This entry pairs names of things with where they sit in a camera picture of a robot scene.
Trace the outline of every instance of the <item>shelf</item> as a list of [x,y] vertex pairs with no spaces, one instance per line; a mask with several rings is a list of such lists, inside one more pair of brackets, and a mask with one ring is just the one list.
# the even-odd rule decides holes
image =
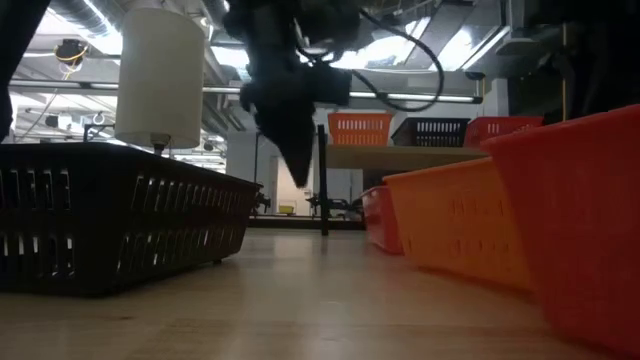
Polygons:
[[469,148],[327,145],[327,168],[409,171],[486,156]]

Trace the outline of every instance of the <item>white cylinder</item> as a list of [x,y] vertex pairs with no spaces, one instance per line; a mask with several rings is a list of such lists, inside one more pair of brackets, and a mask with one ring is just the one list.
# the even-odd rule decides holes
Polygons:
[[161,9],[136,9],[122,26],[124,48],[115,136],[152,147],[200,144],[204,43],[190,19]]

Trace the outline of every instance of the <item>orange basket on shelf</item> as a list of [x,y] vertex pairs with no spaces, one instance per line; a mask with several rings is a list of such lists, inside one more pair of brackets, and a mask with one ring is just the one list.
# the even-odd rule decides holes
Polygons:
[[520,237],[491,158],[384,179],[412,263],[531,290]]
[[364,219],[369,241],[387,254],[402,254],[398,224],[387,186],[376,186],[362,194]]
[[478,148],[487,139],[537,128],[543,121],[542,116],[479,117],[467,125],[464,146]]
[[483,143],[540,303],[574,338],[640,356],[640,106]]
[[334,145],[386,146],[391,114],[329,114],[329,133]]

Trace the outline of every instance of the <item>floor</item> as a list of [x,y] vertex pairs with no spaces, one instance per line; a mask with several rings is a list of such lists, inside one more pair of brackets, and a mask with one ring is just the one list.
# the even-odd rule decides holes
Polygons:
[[536,306],[416,271],[364,233],[250,229],[222,265],[106,299],[0,295],[0,359],[603,359]]

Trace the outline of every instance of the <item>fluorescent light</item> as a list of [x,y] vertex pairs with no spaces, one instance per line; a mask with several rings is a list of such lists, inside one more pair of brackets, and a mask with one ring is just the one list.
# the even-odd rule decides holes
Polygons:
[[222,160],[219,155],[175,155],[175,158],[181,160]]
[[28,87],[44,87],[44,88],[60,88],[60,89],[80,89],[80,83],[75,81],[57,81],[57,80],[19,80],[11,79],[9,86],[28,86]]
[[91,87],[97,90],[118,90],[116,83],[91,83]]
[[202,92],[205,92],[205,93],[216,93],[216,94],[227,94],[227,95],[237,95],[237,94],[240,94],[240,88],[205,86],[205,87],[202,88]]
[[376,94],[364,91],[352,91],[349,96],[355,99],[375,99]]
[[[351,92],[351,97],[355,99],[375,99],[376,95],[370,92]],[[396,101],[433,101],[434,94],[387,94],[389,100]],[[442,95],[438,98],[442,102],[456,102],[456,103],[473,103],[475,98],[472,96],[453,96]]]
[[54,53],[30,53],[30,52],[26,52],[22,55],[23,58],[34,58],[34,57],[49,57],[49,56],[55,56]]
[[491,50],[500,40],[502,40],[505,35],[507,35],[511,31],[511,27],[505,26],[500,30],[496,36],[494,36],[485,46],[482,47],[475,55],[471,57],[464,65],[462,65],[462,70],[469,70],[478,60],[480,60],[483,56],[485,56],[489,50]]

